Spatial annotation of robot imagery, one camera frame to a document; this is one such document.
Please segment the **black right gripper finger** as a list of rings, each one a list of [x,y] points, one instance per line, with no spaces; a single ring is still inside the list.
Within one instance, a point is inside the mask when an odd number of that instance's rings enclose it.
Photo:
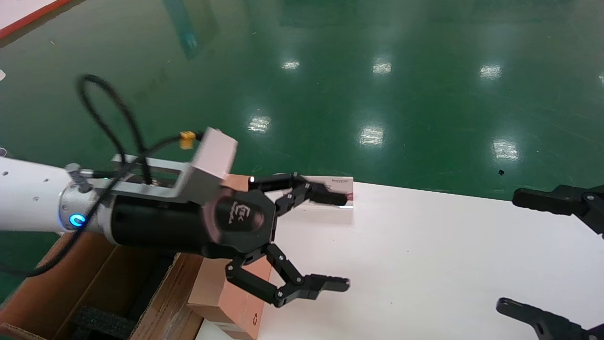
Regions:
[[[513,192],[516,207],[557,215],[575,215],[595,234],[604,234],[604,186],[592,188],[558,185],[552,191],[518,188]]]
[[[506,297],[498,299],[496,311],[530,325],[540,340],[602,340],[604,338],[602,324],[586,330],[578,323],[571,322],[560,315]]]

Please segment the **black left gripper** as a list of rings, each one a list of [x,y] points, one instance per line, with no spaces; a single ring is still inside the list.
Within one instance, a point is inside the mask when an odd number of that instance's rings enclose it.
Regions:
[[[303,276],[274,243],[276,206],[261,191],[222,188],[205,204],[162,203],[118,196],[110,234],[122,246],[197,254],[232,260],[228,282],[280,308],[295,299],[315,300],[323,291],[346,292],[350,280],[337,276]],[[284,281],[280,288],[244,269],[245,260],[266,258]]]

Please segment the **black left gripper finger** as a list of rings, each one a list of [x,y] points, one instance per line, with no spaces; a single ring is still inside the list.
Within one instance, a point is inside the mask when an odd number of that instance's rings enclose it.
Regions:
[[[306,201],[328,206],[345,206],[349,201],[346,193],[330,191],[325,184],[310,181],[298,173],[252,176],[249,178],[249,190],[286,191],[284,196],[275,200],[277,216],[285,215]]]

